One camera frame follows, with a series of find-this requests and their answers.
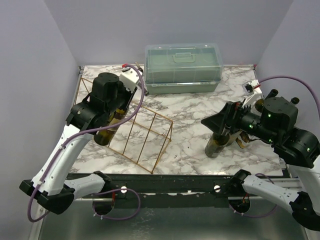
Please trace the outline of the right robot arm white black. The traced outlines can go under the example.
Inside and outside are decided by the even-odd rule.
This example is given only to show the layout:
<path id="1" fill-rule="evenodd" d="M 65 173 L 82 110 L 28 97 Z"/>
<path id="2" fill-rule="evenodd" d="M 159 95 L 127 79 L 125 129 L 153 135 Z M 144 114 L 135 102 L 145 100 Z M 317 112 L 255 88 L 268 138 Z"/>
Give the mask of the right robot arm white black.
<path id="1" fill-rule="evenodd" d="M 246 170 L 239 170 L 226 190 L 236 196 L 244 193 L 262 197 L 287 210 L 303 227 L 320 230 L 320 142 L 311 132 L 295 126 L 298 108 L 283 97 L 263 100 L 261 115 L 251 112 L 244 102 L 228 101 L 222 110 L 201 120 L 221 138 L 239 131 L 270 144 L 284 162 L 296 172 L 305 191 L 286 189 Z"/>

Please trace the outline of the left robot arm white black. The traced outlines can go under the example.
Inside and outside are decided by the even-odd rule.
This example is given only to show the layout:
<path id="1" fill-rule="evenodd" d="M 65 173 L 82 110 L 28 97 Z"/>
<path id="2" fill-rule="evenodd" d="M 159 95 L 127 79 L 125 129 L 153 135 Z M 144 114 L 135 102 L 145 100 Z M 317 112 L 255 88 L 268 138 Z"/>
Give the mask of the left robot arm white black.
<path id="1" fill-rule="evenodd" d="M 110 194 L 111 179 L 100 171 L 68 180 L 67 176 L 79 154 L 94 135 L 113 130 L 132 119 L 116 119 L 125 114 L 137 91 L 143 84 L 142 73 L 132 69 L 116 75 L 102 72 L 93 80 L 91 91 L 75 104 L 66 118 L 60 139 L 41 170 L 32 178 L 23 180 L 20 190 L 48 212 L 60 215 L 74 200 L 97 194 Z"/>

